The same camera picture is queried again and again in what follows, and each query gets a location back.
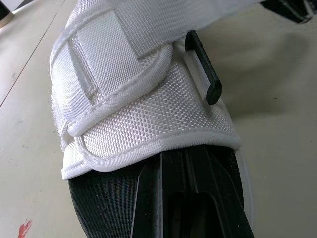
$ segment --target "stitched edge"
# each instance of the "stitched edge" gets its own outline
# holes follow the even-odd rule
[[[140,73],[138,73],[132,80],[130,80],[128,83],[120,85],[118,87],[118,89],[112,94],[110,95],[108,98],[104,99],[104,101],[102,103],[96,104],[95,106],[93,106],[89,111],[83,113],[78,119],[76,119],[75,121],[72,121],[69,125],[68,128],[72,129],[79,121],[81,121],[83,119],[83,117],[85,117],[86,115],[88,115],[89,113],[95,111],[96,109],[98,109],[99,107],[101,107],[102,105],[106,104],[108,101],[110,101],[111,99],[113,99],[114,97],[117,97],[119,94],[124,93],[126,90],[128,90],[130,87],[134,86],[135,84],[140,82],[140,76],[141,74],[144,74],[145,71],[148,71],[149,68],[152,67],[153,64],[157,63],[158,59],[160,58],[161,54],[162,54],[162,50],[163,50],[164,46],[158,50],[159,52],[157,53],[157,55],[155,56],[155,58],[153,59],[153,61],[144,69],[142,70]]]
[[[195,134],[195,133],[201,133],[201,132],[205,132],[205,133],[217,133],[219,135],[224,135],[224,136],[232,136],[236,139],[239,139],[240,140],[240,137],[237,135],[237,134],[233,134],[233,133],[230,133],[230,132],[224,132],[224,131],[218,131],[218,130],[215,130],[215,129],[209,129],[209,128],[200,128],[197,129],[193,129],[192,132],[189,132],[186,131],[186,130],[181,130],[181,131],[177,131],[177,132],[171,132],[171,133],[167,133],[167,134],[163,134],[163,135],[166,135],[165,138],[161,138],[163,137],[163,135],[161,136],[158,136],[158,137],[154,137],[152,138],[152,140],[154,141],[149,141],[147,142],[146,144],[144,145],[139,145],[137,146],[136,148],[134,148],[133,150],[130,150],[128,152],[125,152],[125,153],[122,153],[122,154],[119,154],[115,157],[111,157],[111,158],[108,158],[106,159],[105,157],[98,157],[98,156],[95,156],[94,154],[92,154],[86,147],[85,143],[84,143],[84,140],[83,140],[83,136],[77,136],[75,137],[75,143],[77,144],[77,148],[80,148],[80,150],[82,152],[84,152],[85,155],[88,155],[91,159],[95,159],[95,160],[103,160],[103,161],[109,161],[109,160],[113,160],[113,159],[116,159],[116,158],[119,158],[119,157],[122,157],[122,156],[125,156],[125,155],[128,155],[128,154],[131,154],[133,153],[134,151],[136,150],[139,150],[145,146],[148,146],[150,144],[154,144],[154,143],[157,143],[159,141],[162,141],[162,140],[167,140],[167,139],[170,139],[172,136],[175,136],[175,137],[180,137],[180,136],[190,136],[191,134]]]

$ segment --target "white nylon fabric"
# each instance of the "white nylon fabric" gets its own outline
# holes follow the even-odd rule
[[[106,117],[76,137],[88,165],[112,171],[160,151],[198,144],[238,148],[240,139],[220,105],[197,94],[182,61],[174,61],[152,93]]]
[[[223,103],[202,98],[208,82],[196,54],[185,57],[191,75],[171,43],[254,2],[80,0],[50,57],[63,179],[180,147],[238,149]]]

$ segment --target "white surface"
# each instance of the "white surface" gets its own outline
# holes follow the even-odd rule
[[[24,0],[1,0],[2,3],[10,10],[14,11]]]
[[[26,220],[26,238],[85,237],[49,96],[50,50],[74,5],[60,8],[0,108],[0,237],[18,237]],[[257,6],[200,32],[244,141],[257,238],[316,237],[316,20],[297,26]]]
[[[13,12],[15,17],[0,29],[0,105],[63,2],[34,0]]]
[[[243,140],[256,238],[317,235],[316,30],[257,5],[199,34]]]
[[[86,237],[68,184],[60,177],[62,153],[50,106],[48,59],[74,5],[67,1],[59,9],[0,108],[1,238],[17,238],[19,227],[29,220],[32,226],[26,238]],[[37,32],[36,26],[33,23],[29,34]]]

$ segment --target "white velcro strap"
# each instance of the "white velcro strap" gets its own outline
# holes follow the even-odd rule
[[[156,87],[170,65],[170,43],[258,1],[104,0],[90,6],[70,22],[51,54],[53,81],[69,84],[71,79],[74,87],[62,87],[65,91],[57,94],[68,133],[81,135]],[[153,62],[141,69],[138,60],[153,51]],[[65,52],[76,65],[76,77],[55,65]]]

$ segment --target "floor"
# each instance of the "floor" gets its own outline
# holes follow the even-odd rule
[[[60,175],[48,66],[75,4],[35,0],[0,29],[0,237],[85,237]],[[317,234],[316,29],[257,5],[199,32],[244,142],[257,238]]]

